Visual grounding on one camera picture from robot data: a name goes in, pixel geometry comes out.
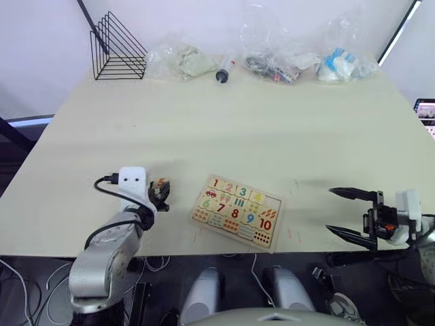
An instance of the white cable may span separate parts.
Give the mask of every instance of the white cable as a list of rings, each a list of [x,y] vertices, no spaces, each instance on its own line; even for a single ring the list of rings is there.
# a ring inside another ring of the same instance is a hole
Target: white cable
[[[66,264],[63,264],[61,267],[59,267],[59,268],[57,268],[53,273],[51,273],[51,275],[48,277],[48,280],[47,280],[47,282],[46,282],[46,290],[48,291],[49,289],[50,289],[50,280],[52,279],[52,277],[59,271],[59,270],[61,270],[62,268],[64,268],[64,267],[67,267],[67,266],[70,266],[70,265],[72,265],[73,263],[66,263]]]
[[[151,264],[149,263],[148,259],[145,257],[145,265],[147,266],[147,268],[151,271],[151,272],[159,272],[161,271],[163,268],[165,268],[166,266],[168,266],[169,261],[171,260],[171,256],[168,256],[168,260],[166,261],[166,263],[164,262],[164,257],[161,256],[162,258],[162,263],[160,265],[160,267],[153,267],[151,266]]]
[[[133,289],[136,287],[136,285],[139,283],[139,281],[141,280],[141,278],[142,278],[142,276],[143,276],[143,272],[145,272],[145,260],[142,259],[142,262],[143,262],[143,265],[142,265],[142,271],[141,271],[141,274],[140,274],[139,277],[137,278],[135,284],[133,284],[133,285],[131,286],[130,289],[128,289],[127,291],[124,292],[124,294],[122,295],[123,297],[124,297],[125,295],[127,295],[131,290],[133,290]]]
[[[264,287],[262,286],[260,280],[258,279],[256,273],[254,272],[254,266],[256,265],[257,262],[257,254],[254,253],[254,261],[252,262],[252,267],[251,267],[251,273],[254,276],[254,278],[256,279],[258,285],[260,286],[261,290],[263,291],[263,293],[267,296],[267,299],[269,300],[269,302],[272,304],[273,308],[276,308],[275,303],[273,302],[272,297],[269,295],[269,293],[267,293],[267,291],[264,289]]]
[[[48,297],[47,307],[46,307],[47,317],[48,317],[48,320],[55,325],[66,325],[67,323],[69,323],[68,321],[64,321],[63,323],[59,323],[58,321],[53,320],[53,318],[50,315],[50,301],[52,299],[52,296],[53,296],[54,292],[56,292],[56,290],[62,285],[62,283],[64,283],[66,280],[68,280],[68,278],[69,277],[67,276],[61,282],[59,282],[59,284],[57,284],[57,286],[54,287],[53,291],[50,293],[50,296]]]
[[[22,289],[24,290],[24,315],[26,316],[27,321],[29,322],[30,326],[34,326],[33,324],[33,320],[29,315],[29,303],[28,303],[28,297],[27,297],[27,289],[26,289],[26,285],[24,283],[24,280],[22,279],[22,276],[20,273],[18,273],[15,269],[13,269],[9,264],[7,264],[6,262],[4,262],[2,259],[0,259],[0,263],[2,263],[4,266],[6,266],[7,268],[9,268],[12,272],[14,272],[16,274],[16,276],[18,276],[18,278],[21,281],[22,284]]]

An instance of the wire rack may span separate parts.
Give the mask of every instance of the wire rack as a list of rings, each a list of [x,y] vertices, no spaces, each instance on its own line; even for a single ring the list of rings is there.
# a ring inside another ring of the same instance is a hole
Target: wire rack
[[[90,32],[94,78],[142,79],[147,67],[147,50],[112,12]]]

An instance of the white table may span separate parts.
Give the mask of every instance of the white table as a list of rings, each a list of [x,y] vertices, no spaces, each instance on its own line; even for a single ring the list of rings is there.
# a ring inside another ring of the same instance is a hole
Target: white table
[[[278,252],[364,250],[324,225],[361,231],[370,203],[330,187],[383,190],[391,205],[395,191],[416,188],[424,212],[435,212],[435,143],[383,74],[335,86],[275,85],[241,70],[223,85],[212,75],[186,83],[89,76],[0,199],[0,254],[76,256],[118,210],[92,183],[121,166],[171,180],[171,210],[138,255],[254,251],[189,223],[211,173],[285,198]]]

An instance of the clear plastic bag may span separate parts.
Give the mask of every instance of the clear plastic bag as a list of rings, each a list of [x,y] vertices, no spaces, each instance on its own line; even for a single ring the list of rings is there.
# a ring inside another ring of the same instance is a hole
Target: clear plastic bag
[[[323,82],[349,82],[372,75],[379,66],[361,49],[360,13],[349,12],[328,23],[323,58],[317,78]]]
[[[147,65],[149,78],[184,82],[218,69],[212,57],[175,38],[162,42],[150,51]]]
[[[320,57],[290,37],[270,8],[248,3],[241,27],[242,65],[261,78],[291,84],[301,73],[314,75]]]

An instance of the wooden puzzle board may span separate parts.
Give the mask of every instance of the wooden puzzle board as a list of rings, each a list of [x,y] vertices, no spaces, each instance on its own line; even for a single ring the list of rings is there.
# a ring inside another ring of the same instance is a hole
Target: wooden puzzle board
[[[272,253],[282,198],[211,175],[190,219],[200,226]]]

